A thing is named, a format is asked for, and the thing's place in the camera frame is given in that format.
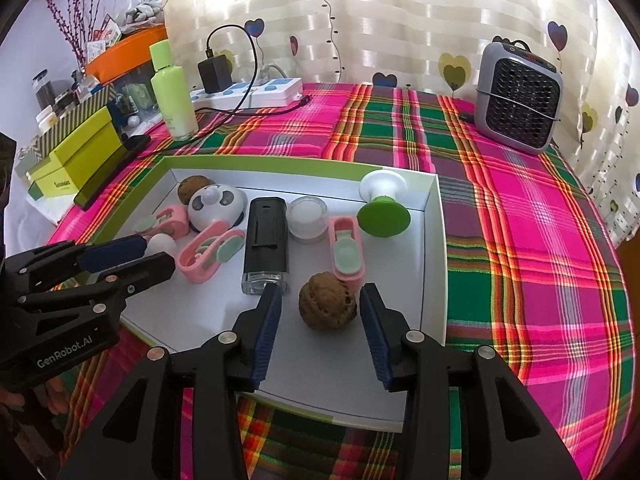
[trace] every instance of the gray portable heater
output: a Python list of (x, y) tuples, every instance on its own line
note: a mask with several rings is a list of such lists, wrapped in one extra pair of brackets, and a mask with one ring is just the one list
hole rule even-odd
[(509, 43), (484, 49), (474, 117), (483, 135), (537, 155), (551, 142), (561, 97), (553, 64)]

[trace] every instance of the plaid tablecloth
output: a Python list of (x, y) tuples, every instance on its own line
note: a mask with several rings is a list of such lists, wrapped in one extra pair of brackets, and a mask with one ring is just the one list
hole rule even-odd
[[(594, 478), (628, 424), (635, 349), (622, 274), (593, 204), (553, 147), (516, 152), (457, 119), (472, 105), (405, 89), (307, 84), (291, 114), (234, 120), (176, 153), (294, 155), (385, 164), (440, 176), (449, 266), (447, 344), (489, 344), (527, 385)], [(207, 128), (214, 117), (204, 116)], [(170, 145), (164, 126), (149, 152)], [(87, 212), (73, 209), (51, 241), (88, 241), (159, 160), (133, 164)], [(122, 340), (79, 369), (66, 426), (68, 456), (146, 345)], [(191, 393), (183, 405), (191, 419)], [(243, 399), (239, 422), (254, 480), (391, 479), (399, 439), (306, 420)], [(450, 477), (460, 476), (460, 422), (452, 397)], [(183, 478), (191, 478), (183, 425)]]

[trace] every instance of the black charger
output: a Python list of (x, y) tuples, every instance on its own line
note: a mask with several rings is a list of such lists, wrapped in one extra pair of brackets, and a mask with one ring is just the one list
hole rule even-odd
[(229, 88), (234, 82), (231, 80), (229, 62), (222, 54), (213, 56), (210, 48), (206, 49), (207, 59), (198, 63), (198, 72), (207, 94), (215, 94)]

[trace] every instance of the silver rivet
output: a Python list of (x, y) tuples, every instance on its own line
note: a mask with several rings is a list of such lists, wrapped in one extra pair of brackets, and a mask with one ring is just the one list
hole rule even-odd
[(421, 343), (424, 341), (424, 334), (419, 330), (409, 330), (405, 335), (406, 340), (411, 343)]
[(154, 346), (149, 352), (146, 353), (146, 358), (150, 361), (158, 361), (164, 357), (164, 348), (160, 346)]
[(490, 346), (481, 346), (478, 349), (478, 355), (482, 359), (493, 359), (495, 357), (495, 350)]
[(223, 345), (228, 345), (236, 341), (238, 336), (234, 332), (223, 332), (218, 336), (218, 341)]

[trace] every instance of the orange basket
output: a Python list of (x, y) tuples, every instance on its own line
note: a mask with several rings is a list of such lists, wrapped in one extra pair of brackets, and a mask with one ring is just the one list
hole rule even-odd
[(151, 61), (149, 47), (166, 39), (164, 25), (156, 25), (137, 32), (100, 54), (86, 66), (86, 72), (96, 76), (103, 85), (108, 84), (130, 70)]

